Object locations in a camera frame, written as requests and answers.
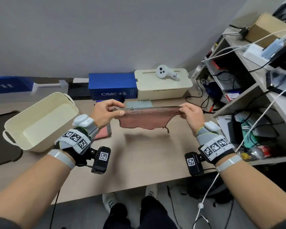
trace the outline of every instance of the wooden desk surface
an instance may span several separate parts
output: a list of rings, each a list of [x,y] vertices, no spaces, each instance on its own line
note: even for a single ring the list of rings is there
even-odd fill
[[[184,102],[184,98],[155,100],[153,106],[180,105]],[[12,110],[22,111],[34,103],[0,104],[0,114]],[[90,114],[94,103],[93,100],[75,101],[81,114]],[[168,123],[169,134],[162,128],[121,128],[116,119],[111,121],[111,127],[110,138],[96,140],[92,144],[94,149],[100,146],[111,148],[106,173],[98,175],[91,173],[88,167],[75,167],[61,188],[58,202],[190,176],[184,154],[197,151],[198,142],[186,120],[180,116],[175,116]],[[0,191],[45,154],[24,152],[18,161],[0,165]],[[88,161],[88,165],[92,164],[93,160]],[[205,169],[214,167],[206,162],[203,162],[203,166]]]

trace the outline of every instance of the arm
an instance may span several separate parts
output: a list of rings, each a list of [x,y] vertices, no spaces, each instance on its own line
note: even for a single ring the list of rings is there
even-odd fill
[[[105,127],[112,118],[124,111],[111,110],[124,105],[115,100],[99,102],[91,114],[98,128]],[[65,153],[75,164],[75,160]],[[51,204],[67,179],[71,169],[51,155],[45,155],[0,192],[0,217],[15,222],[22,228],[32,228]]]
[[[196,136],[205,120],[201,108],[185,103],[180,109]],[[219,160],[219,166],[236,154]],[[237,162],[220,173],[225,185],[259,228],[271,228],[286,220],[286,193],[245,161]]]

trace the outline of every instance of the power strip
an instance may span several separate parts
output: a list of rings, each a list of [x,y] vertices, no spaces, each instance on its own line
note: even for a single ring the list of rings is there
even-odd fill
[[[259,66],[265,65],[267,62],[269,62],[269,59],[265,59],[261,56],[263,52],[263,48],[257,44],[251,44],[248,49],[244,52],[243,57],[254,62],[255,64]],[[264,66],[266,70],[272,70],[273,67],[270,65]]]

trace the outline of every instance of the white vr controller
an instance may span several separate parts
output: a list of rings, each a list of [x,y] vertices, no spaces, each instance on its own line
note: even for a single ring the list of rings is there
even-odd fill
[[[176,72],[172,71],[171,69],[169,69],[167,66],[165,65],[160,65],[157,69],[156,69],[156,75],[163,79],[164,77],[171,77],[174,80],[179,80],[179,76],[177,75]]]

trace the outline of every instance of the sneaker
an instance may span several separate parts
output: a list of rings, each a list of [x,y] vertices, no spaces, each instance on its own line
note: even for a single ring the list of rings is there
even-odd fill
[[[118,203],[118,200],[116,199],[116,195],[114,193],[103,194],[103,204],[108,213],[110,213],[111,208],[116,203]]]
[[[156,198],[157,192],[158,192],[157,184],[148,185],[146,187],[145,197],[146,196],[152,196],[152,197]]]

